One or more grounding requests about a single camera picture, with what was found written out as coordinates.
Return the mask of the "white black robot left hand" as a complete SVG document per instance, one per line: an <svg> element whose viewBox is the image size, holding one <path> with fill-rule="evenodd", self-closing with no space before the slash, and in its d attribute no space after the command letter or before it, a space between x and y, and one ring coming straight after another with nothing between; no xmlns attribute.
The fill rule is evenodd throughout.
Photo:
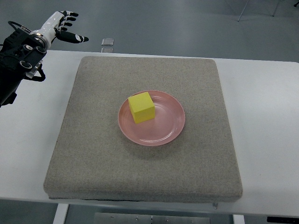
<svg viewBox="0 0 299 224"><path fill-rule="evenodd" d="M71 27L77 17L78 13L75 12L56 11L40 29L31 31L29 34L45 49L49 49L55 39L74 44L87 42L88 37L67 31L67 27Z"/></svg>

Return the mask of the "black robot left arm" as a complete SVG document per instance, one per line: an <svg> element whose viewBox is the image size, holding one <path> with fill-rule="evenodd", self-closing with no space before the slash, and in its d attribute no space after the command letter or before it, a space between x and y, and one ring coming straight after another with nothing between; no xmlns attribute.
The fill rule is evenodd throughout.
<svg viewBox="0 0 299 224"><path fill-rule="evenodd" d="M0 105L12 104L22 80L42 82L46 79L42 60L48 46L41 35L31 34L26 27L8 22L14 32L1 44L0 50Z"/></svg>

